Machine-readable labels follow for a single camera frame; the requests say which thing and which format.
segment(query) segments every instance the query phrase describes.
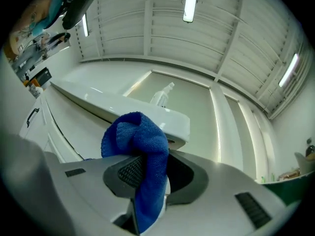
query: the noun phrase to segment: black handle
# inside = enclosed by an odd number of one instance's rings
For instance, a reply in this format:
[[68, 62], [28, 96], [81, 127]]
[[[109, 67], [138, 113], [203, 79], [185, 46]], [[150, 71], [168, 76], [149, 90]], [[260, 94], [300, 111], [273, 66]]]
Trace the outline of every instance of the black handle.
[[34, 108], [33, 111], [31, 112], [30, 116], [28, 117], [28, 120], [26, 121], [28, 127], [30, 125], [30, 118], [32, 117], [32, 115], [34, 114], [34, 112], [38, 113], [39, 108]]

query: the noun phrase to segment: ceiling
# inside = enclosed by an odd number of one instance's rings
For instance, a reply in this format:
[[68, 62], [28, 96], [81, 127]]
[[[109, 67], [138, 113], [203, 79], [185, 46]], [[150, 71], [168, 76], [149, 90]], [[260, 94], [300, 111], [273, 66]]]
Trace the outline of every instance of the ceiling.
[[[281, 0], [198, 0], [194, 21], [183, 21], [185, 0], [95, 0], [90, 35], [76, 26], [82, 61], [130, 58], [180, 65], [246, 95], [269, 118], [302, 87], [314, 51]], [[290, 82], [278, 83], [294, 53]]]

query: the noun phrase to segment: spray bottle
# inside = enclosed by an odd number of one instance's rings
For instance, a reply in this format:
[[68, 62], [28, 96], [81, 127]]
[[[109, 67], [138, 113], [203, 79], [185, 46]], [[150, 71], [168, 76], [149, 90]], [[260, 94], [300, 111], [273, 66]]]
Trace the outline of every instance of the spray bottle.
[[168, 93], [173, 89], [174, 86], [175, 84], [171, 82], [168, 86], [163, 88], [162, 91], [156, 92], [150, 103], [165, 108], [168, 101]]

